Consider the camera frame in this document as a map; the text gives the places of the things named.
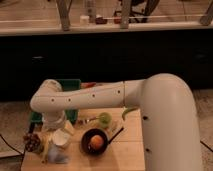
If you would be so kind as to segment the red orange object behind arm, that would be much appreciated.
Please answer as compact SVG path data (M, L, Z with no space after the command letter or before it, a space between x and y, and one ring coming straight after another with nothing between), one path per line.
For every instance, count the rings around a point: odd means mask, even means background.
M91 87L101 86L101 85L103 85L103 84L102 83L97 83L97 82L81 83L81 89L91 88Z

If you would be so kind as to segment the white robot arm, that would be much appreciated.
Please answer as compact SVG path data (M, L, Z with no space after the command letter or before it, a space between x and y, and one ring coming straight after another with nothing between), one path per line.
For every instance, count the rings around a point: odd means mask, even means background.
M195 100L176 75L161 73L75 91L63 91L58 81L47 79L30 107L48 118L69 109L137 107L146 171L203 171Z

